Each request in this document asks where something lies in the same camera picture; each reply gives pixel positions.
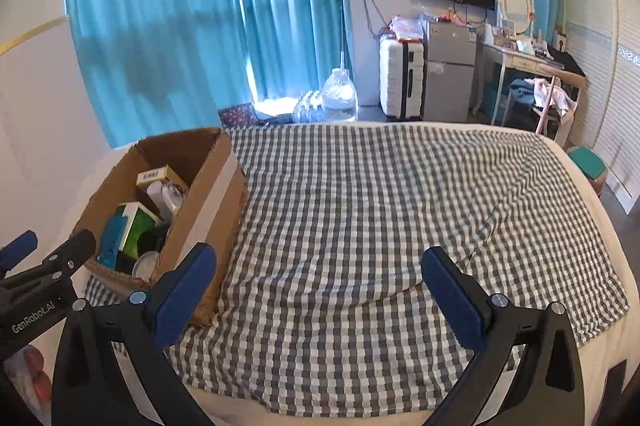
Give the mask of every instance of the sunlight on floor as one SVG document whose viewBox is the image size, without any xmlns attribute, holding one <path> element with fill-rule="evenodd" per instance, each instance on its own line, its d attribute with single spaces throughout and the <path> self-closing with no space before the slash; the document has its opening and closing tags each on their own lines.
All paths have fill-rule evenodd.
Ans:
<svg viewBox="0 0 640 426">
<path fill-rule="evenodd" d="M 265 99 L 255 102 L 254 109 L 256 112 L 275 117 L 280 114 L 291 114 L 297 102 L 296 98 Z"/>
</svg>

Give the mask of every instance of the wooden chair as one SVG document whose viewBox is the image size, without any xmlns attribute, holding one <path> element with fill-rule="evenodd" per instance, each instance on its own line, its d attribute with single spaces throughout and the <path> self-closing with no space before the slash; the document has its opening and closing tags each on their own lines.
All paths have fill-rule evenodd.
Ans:
<svg viewBox="0 0 640 426">
<path fill-rule="evenodd" d="M 576 104 L 580 104 L 580 92 L 586 86 L 587 79 L 584 76 L 580 76 L 579 74 L 574 74 L 573 72 L 568 72 L 567 70 L 560 70 L 552 67 L 551 65 L 540 65 L 540 68 L 547 72 L 551 76 L 551 88 L 549 89 L 549 95 L 546 96 L 545 106 L 540 109 L 536 106 L 532 107 L 532 111 L 540 118 L 538 121 L 538 126 L 536 128 L 537 134 L 543 134 L 546 136 L 547 134 L 547 125 L 551 120 L 555 122 L 558 126 L 558 134 L 556 135 L 556 142 L 564 148 L 566 143 L 566 138 L 569 135 L 569 131 L 571 130 L 571 125 L 573 120 L 568 123 L 563 124 L 560 115 L 555 111 L 550 112 L 551 99 L 554 91 L 554 87 L 556 85 L 561 85 L 565 83 L 569 85 L 571 88 L 577 90 L 577 95 L 575 96 Z M 512 104 L 511 94 L 509 94 L 509 98 L 507 100 L 507 105 L 504 109 L 504 117 L 502 118 L 502 125 L 504 126 L 508 112 L 510 110 Z"/>
</svg>

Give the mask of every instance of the cardboard box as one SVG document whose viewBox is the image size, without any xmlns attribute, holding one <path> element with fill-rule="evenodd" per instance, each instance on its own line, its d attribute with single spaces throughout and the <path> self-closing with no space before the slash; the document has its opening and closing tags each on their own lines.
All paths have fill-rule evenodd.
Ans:
<svg viewBox="0 0 640 426">
<path fill-rule="evenodd" d="M 95 261 L 95 254 L 85 266 L 109 290 L 126 298 L 134 291 L 149 289 L 165 272 L 173 270 L 195 244 L 205 242 L 216 251 L 216 275 L 190 323 L 206 326 L 216 309 L 247 199 L 244 172 L 233 152 L 231 139 L 223 130 L 187 130 L 135 143 L 91 197 L 74 233 L 78 229 L 89 229 L 99 247 L 104 226 L 119 204 L 136 200 L 154 208 L 148 195 L 136 187 L 136 180 L 139 173 L 167 164 L 190 189 L 169 229 L 150 282 L 100 265 Z"/>
</svg>

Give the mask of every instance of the wall trim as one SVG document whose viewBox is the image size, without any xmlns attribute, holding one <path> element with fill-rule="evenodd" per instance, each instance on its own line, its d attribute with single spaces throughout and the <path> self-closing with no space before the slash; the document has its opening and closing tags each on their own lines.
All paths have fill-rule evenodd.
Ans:
<svg viewBox="0 0 640 426">
<path fill-rule="evenodd" d="M 44 31 L 46 31 L 48 29 L 51 29 L 52 27 L 56 27 L 57 25 L 61 25 L 61 24 L 65 23 L 68 20 L 69 20 L 69 16 L 67 16 L 65 14 L 64 16 L 61 16 L 60 18 L 53 19 L 51 21 L 43 23 L 42 25 L 38 25 L 37 27 L 34 27 L 33 29 L 25 32 L 21 36 L 18 36 L 17 38 L 14 38 L 9 43 L 5 43 L 4 45 L 0 45 L 0 56 L 2 56 L 5 52 L 8 52 L 11 49 L 13 49 L 15 46 L 20 45 L 20 43 L 24 43 L 28 39 L 33 38 L 34 36 L 37 36 L 41 32 L 44 32 Z"/>
</svg>

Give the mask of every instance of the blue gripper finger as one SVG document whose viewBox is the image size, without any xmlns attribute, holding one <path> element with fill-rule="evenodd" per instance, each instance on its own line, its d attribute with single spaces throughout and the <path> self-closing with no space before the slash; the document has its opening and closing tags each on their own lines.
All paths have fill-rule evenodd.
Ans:
<svg viewBox="0 0 640 426">
<path fill-rule="evenodd" d="M 0 270 L 11 271 L 38 247 L 38 237 L 27 231 L 0 249 Z"/>
<path fill-rule="evenodd" d="M 440 247 L 431 247 L 424 252 L 420 268 L 422 280 L 460 346 L 478 351 L 484 343 L 485 328 L 482 314 L 463 287 L 463 278 L 470 277 L 461 273 Z"/>
<path fill-rule="evenodd" d="M 151 291 L 154 342 L 159 348 L 175 345 L 216 273 L 216 253 L 196 244 L 180 265 L 165 273 Z"/>
</svg>

